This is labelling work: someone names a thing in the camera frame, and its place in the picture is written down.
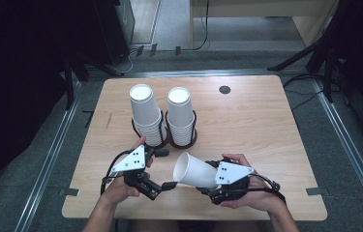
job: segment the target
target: black tripod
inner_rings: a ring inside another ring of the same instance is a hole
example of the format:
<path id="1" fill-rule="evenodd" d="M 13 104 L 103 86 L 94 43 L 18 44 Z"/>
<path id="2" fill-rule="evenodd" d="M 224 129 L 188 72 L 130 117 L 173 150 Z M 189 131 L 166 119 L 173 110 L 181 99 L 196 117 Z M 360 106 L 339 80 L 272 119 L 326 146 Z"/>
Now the black tripod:
<path id="1" fill-rule="evenodd" d="M 289 65 L 295 63 L 296 61 L 304 58 L 311 52 L 314 54 L 311 56 L 306 69 L 309 73 L 316 73 L 325 61 L 325 73 L 324 73 L 324 84 L 323 84 L 323 94 L 332 102 L 331 98 L 331 81 L 332 81 L 332 70 L 335 62 L 335 39 L 336 33 L 339 33 L 339 25 L 341 21 L 344 20 L 347 8 L 349 6 L 350 0 L 340 0 L 338 4 L 338 9 L 334 14 L 331 22 L 329 23 L 323 35 L 313 44 L 306 47 L 302 51 L 296 53 L 292 57 L 288 58 L 283 63 L 267 68 L 269 71 L 281 71 Z"/>

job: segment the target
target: hand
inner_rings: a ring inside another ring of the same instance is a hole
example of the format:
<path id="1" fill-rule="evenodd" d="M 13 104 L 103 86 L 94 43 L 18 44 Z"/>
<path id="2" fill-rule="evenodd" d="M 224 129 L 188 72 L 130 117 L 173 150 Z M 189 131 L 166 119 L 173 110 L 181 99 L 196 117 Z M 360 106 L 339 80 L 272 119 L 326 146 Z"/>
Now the hand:
<path id="1" fill-rule="evenodd" d="M 138 142 L 134 145 L 134 148 L 137 148 L 139 145 L 144 144 L 145 136 L 142 136 Z M 147 162 L 147 167 L 150 167 L 153 160 L 150 159 Z M 108 186 L 106 191 L 101 196 L 101 200 L 103 200 L 106 204 L 116 205 L 129 196 L 139 196 L 139 191 L 134 187 L 129 187 L 124 183 L 123 177 L 115 178 L 114 181 Z"/>
<path id="2" fill-rule="evenodd" d="M 230 158 L 231 160 L 238 161 L 239 164 L 244 166 L 250 166 L 247 159 L 242 154 L 223 154 L 223 157 Z M 263 189 L 268 188 L 262 180 L 256 176 L 250 177 L 249 189 Z M 250 206 L 254 209 L 270 212 L 276 200 L 280 200 L 277 196 L 272 193 L 265 191 L 250 191 L 238 200 L 223 201 L 221 206 L 230 207 L 236 209 L 242 206 Z"/>

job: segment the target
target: round black hole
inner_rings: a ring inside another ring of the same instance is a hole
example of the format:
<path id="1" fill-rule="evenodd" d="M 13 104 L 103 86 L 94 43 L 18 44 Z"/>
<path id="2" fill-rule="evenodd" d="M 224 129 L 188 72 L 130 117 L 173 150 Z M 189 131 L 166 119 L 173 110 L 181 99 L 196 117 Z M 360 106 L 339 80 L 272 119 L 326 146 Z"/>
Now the round black hole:
<path id="1" fill-rule="evenodd" d="M 222 94 L 229 94 L 229 92 L 231 92 L 231 89 L 228 86 L 223 85 L 220 87 L 220 92 Z"/>

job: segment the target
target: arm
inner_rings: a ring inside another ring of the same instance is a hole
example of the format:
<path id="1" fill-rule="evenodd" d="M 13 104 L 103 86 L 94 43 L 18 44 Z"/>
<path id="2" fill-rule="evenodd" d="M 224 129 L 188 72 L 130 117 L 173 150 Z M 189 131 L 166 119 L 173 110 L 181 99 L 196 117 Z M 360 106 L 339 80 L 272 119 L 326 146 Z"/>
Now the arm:
<path id="1" fill-rule="evenodd" d="M 138 147 L 144 142 L 145 136 L 142 136 L 134 147 Z M 148 161 L 147 166 L 149 167 L 151 163 L 152 160 Z M 127 186 L 124 183 L 123 177 L 114 179 L 103 195 L 100 196 L 82 231 L 110 231 L 118 203 L 124 201 L 129 196 L 139 196 L 139 191 L 136 188 Z"/>
<path id="2" fill-rule="evenodd" d="M 241 165 L 250 166 L 242 154 L 223 154 L 223 157 L 236 160 Z M 252 176 L 250 179 L 250 189 L 267 188 L 267 185 L 259 178 Z M 267 212 L 271 218 L 274 230 L 281 231 L 299 231 L 298 226 L 293 220 L 287 205 L 277 196 L 264 191 L 252 191 L 238 200 L 224 201 L 221 206 L 236 209 L 243 206 L 249 206 L 257 210 Z"/>

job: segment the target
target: person's left hand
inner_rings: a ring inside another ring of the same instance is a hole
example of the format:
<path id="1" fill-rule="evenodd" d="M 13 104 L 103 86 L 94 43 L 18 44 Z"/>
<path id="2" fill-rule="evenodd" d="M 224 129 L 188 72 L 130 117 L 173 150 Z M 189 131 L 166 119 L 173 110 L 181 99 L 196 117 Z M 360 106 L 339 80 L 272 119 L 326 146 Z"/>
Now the person's left hand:
<path id="1" fill-rule="evenodd" d="M 145 142 L 145 136 L 142 136 L 136 145 L 134 145 L 134 148 L 137 148 L 139 145 L 144 144 Z M 147 162 L 147 167 L 150 167 L 153 160 L 150 159 Z M 106 191 L 101 196 L 101 200 L 105 201 L 107 204 L 116 205 L 125 199 L 127 199 L 129 196 L 139 196 L 139 191 L 134 187 L 129 187 L 124 183 L 123 177 L 117 177 L 114 179 L 114 181 L 108 186 Z"/>

